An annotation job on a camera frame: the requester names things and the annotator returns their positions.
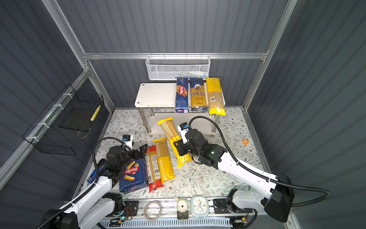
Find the yellow Pastatime spaghetti bag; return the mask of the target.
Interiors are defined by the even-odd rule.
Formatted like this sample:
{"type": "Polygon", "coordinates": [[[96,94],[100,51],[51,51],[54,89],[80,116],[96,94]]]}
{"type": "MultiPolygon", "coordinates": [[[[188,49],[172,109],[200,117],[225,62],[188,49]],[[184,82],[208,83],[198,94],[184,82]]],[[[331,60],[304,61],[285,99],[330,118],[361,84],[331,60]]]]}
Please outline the yellow Pastatime spaghetti bag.
{"type": "Polygon", "coordinates": [[[181,156],[178,152],[178,149],[174,145],[175,142],[181,140],[181,137],[179,136],[176,127],[174,126],[173,118],[165,118],[160,121],[158,121],[158,125],[162,128],[164,133],[166,134],[169,143],[174,151],[174,154],[176,156],[177,162],[178,162],[178,168],[181,169],[182,166],[189,161],[192,161],[192,158],[189,154],[185,154],[181,156]]]}
{"type": "Polygon", "coordinates": [[[158,159],[158,165],[161,175],[161,182],[164,184],[166,181],[175,178],[171,158],[169,154],[169,148],[167,146],[166,138],[155,139],[156,155],[158,159]]]}

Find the dark blue spaghetti bag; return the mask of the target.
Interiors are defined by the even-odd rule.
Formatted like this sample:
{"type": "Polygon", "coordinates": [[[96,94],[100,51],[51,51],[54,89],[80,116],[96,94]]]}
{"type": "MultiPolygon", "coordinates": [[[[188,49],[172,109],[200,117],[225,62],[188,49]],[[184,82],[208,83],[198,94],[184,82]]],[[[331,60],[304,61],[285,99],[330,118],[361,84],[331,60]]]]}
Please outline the dark blue spaghetti bag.
{"type": "Polygon", "coordinates": [[[190,79],[191,110],[195,112],[207,112],[204,81],[202,78],[190,79]]]}

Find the blue Barilla spaghetti box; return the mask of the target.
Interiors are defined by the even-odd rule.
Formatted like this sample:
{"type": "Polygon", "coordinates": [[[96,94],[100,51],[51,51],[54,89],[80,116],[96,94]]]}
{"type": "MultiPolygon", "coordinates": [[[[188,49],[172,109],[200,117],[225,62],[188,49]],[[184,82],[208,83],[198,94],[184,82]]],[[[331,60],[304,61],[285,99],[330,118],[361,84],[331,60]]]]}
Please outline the blue Barilla spaghetti box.
{"type": "Polygon", "coordinates": [[[188,78],[177,77],[176,80],[176,97],[175,97],[175,112],[188,113],[188,78]]]}

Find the yellow spaghetti bag with barcode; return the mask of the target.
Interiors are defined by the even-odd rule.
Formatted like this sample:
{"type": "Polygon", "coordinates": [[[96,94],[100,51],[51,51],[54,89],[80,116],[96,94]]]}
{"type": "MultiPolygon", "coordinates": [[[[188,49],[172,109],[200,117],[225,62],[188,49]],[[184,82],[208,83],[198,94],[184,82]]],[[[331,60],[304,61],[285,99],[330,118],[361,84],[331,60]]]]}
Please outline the yellow spaghetti bag with barcode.
{"type": "Polygon", "coordinates": [[[219,78],[206,78],[208,106],[210,115],[226,115],[224,99],[219,78]]]}

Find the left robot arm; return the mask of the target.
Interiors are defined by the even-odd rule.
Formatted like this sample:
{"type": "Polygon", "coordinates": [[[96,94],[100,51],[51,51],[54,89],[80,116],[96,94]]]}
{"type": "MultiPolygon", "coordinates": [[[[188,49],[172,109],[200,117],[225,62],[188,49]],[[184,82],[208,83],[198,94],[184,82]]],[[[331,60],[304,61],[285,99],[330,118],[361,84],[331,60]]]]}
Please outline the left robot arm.
{"type": "Polygon", "coordinates": [[[96,150],[92,152],[96,175],[94,182],[59,209],[47,211],[40,229],[91,229],[107,215],[124,211],[122,196],[110,190],[124,176],[124,170],[132,160],[145,158],[148,145],[135,150],[132,149],[132,141],[125,142],[115,137],[112,140],[119,142],[119,145],[109,149],[102,169],[96,162],[96,150]]]}

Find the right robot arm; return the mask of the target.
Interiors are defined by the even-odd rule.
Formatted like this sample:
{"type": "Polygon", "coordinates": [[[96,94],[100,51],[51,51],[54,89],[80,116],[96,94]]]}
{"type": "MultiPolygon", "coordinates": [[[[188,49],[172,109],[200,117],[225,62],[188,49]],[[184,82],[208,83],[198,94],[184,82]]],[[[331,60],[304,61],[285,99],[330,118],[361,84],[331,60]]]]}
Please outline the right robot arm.
{"type": "Polygon", "coordinates": [[[291,208],[315,204],[330,196],[328,190],[294,185],[287,175],[269,174],[236,158],[219,128],[217,131],[223,141],[223,147],[210,144],[201,132],[191,128],[191,122],[184,122],[178,125],[177,129],[182,137],[174,143],[179,155],[196,156],[199,164],[234,175],[259,192],[260,199],[257,199],[245,196],[238,189],[231,189],[226,198],[226,206],[233,213],[242,209],[263,209],[273,219],[286,222],[291,208]],[[294,203],[296,189],[322,193],[322,196],[294,203]]]}

